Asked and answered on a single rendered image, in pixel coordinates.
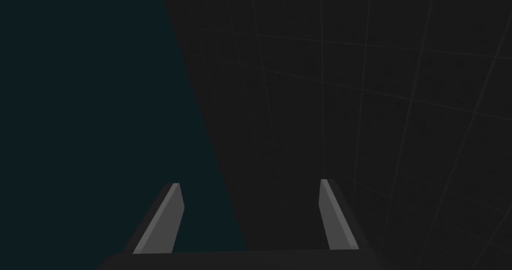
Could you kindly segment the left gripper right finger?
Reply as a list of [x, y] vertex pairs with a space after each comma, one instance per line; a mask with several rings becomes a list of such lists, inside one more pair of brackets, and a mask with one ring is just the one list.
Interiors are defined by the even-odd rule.
[[336, 180], [320, 180], [318, 207], [330, 250], [371, 248]]

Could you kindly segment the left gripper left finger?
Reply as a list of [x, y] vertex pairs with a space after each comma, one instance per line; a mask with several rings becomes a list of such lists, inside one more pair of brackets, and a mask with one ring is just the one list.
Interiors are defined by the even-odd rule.
[[171, 253], [184, 209], [180, 185], [178, 183], [164, 185], [122, 253]]

